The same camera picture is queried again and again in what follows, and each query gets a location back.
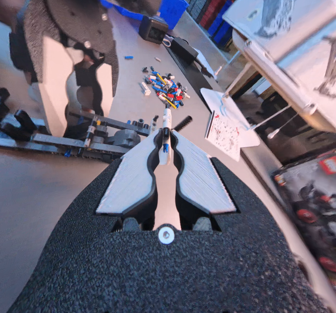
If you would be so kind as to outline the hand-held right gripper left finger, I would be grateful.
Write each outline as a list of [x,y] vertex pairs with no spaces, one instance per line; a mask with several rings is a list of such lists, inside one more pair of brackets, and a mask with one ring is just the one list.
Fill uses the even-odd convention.
[[149,217],[157,207],[156,177],[159,163],[160,130],[121,157],[96,214],[120,217]]

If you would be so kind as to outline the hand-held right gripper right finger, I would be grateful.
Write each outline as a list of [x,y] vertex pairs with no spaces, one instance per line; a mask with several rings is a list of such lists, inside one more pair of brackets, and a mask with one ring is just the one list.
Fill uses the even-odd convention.
[[174,165],[178,169],[175,204],[181,216],[236,213],[211,157],[177,131],[171,131]]

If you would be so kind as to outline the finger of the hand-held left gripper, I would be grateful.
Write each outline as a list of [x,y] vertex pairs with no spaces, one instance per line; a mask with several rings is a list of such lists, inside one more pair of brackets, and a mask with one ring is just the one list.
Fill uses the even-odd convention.
[[108,117],[114,99],[112,66],[98,63],[95,70],[95,112]]
[[64,135],[68,126],[67,111],[81,108],[77,100],[79,86],[74,65],[80,63],[83,57],[82,50],[64,47],[50,37],[43,37],[43,75],[39,90],[48,130],[53,136]]

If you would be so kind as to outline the toy brick model car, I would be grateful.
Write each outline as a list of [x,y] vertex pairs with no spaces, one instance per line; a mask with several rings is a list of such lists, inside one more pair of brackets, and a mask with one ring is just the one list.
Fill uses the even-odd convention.
[[124,123],[70,109],[76,124],[68,126],[64,136],[52,136],[42,119],[31,118],[22,109],[11,114],[6,105],[9,97],[9,91],[1,88],[1,148],[98,159],[109,164],[137,146],[141,136],[148,137],[157,128],[158,115],[148,125],[143,119]]

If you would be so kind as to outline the white brick hood panel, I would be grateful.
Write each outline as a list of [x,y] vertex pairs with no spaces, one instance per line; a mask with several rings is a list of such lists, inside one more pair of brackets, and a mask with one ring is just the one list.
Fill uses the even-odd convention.
[[159,164],[169,165],[171,160],[171,110],[170,105],[166,103],[165,110],[163,113],[163,138],[162,138],[162,148],[159,150]]

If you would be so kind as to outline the instruction booklet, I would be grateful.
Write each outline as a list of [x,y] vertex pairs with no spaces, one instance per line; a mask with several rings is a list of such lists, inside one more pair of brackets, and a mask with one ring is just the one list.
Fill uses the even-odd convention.
[[237,0],[223,15],[245,58],[313,128],[336,128],[335,0]]

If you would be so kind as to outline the sticker sheet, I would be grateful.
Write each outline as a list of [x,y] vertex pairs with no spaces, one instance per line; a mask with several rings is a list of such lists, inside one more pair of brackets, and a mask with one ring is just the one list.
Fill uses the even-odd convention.
[[205,132],[205,140],[238,162],[241,147],[237,126],[220,111],[213,110]]

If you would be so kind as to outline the pile of small brick pieces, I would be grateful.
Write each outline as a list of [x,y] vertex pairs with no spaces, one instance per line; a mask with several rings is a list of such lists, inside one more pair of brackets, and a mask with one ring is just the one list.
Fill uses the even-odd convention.
[[141,68],[141,73],[143,78],[139,85],[144,96],[152,94],[173,110],[183,107],[184,102],[190,99],[187,87],[175,81],[171,73],[161,74],[153,66]]

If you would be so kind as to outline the small black box device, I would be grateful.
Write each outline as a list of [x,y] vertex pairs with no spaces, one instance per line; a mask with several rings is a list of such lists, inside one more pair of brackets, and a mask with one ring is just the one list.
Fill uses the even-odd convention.
[[143,40],[160,45],[168,29],[169,26],[163,18],[143,15],[138,33]]

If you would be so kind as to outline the book stand with white base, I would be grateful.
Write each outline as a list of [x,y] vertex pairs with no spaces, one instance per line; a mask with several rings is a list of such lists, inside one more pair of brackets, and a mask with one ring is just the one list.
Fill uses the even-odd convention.
[[[335,133],[335,118],[330,119],[305,91],[303,86],[293,82],[270,58],[266,51],[255,41],[246,41],[243,54],[248,60],[244,71],[247,72],[254,67],[260,74],[264,75],[271,86],[284,98],[288,105],[279,112],[267,118],[265,122],[278,116],[288,108],[293,108],[309,126],[326,132]],[[206,88],[201,88],[201,94],[206,101],[211,112],[220,111],[222,115],[231,119],[238,128],[239,145],[241,148],[257,147],[261,141],[254,131],[262,124],[250,126],[241,110],[229,96],[228,89],[224,94]]]

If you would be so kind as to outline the black power brick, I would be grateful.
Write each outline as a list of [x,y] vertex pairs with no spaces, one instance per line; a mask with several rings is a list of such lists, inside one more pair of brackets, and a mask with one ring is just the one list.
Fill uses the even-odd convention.
[[198,64],[201,68],[201,73],[209,78],[217,79],[212,67],[204,55],[197,49],[194,49],[189,43],[180,37],[168,37],[170,41],[170,51],[182,60],[186,65]]

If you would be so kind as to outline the blue storage bin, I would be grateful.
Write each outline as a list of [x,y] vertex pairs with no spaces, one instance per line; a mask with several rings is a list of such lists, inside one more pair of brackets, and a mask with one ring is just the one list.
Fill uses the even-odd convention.
[[[138,21],[141,21],[143,18],[142,14],[134,13],[123,7],[113,5],[107,0],[100,0],[100,2],[107,9],[115,7],[116,10],[124,17]],[[160,17],[166,21],[168,28],[173,30],[188,6],[189,4],[186,0],[162,0],[159,8]]]

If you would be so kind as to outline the black toy set box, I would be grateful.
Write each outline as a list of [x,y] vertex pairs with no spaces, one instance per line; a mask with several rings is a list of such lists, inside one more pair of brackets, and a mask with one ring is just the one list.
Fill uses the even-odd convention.
[[336,152],[288,164],[271,174],[281,205],[336,288]]

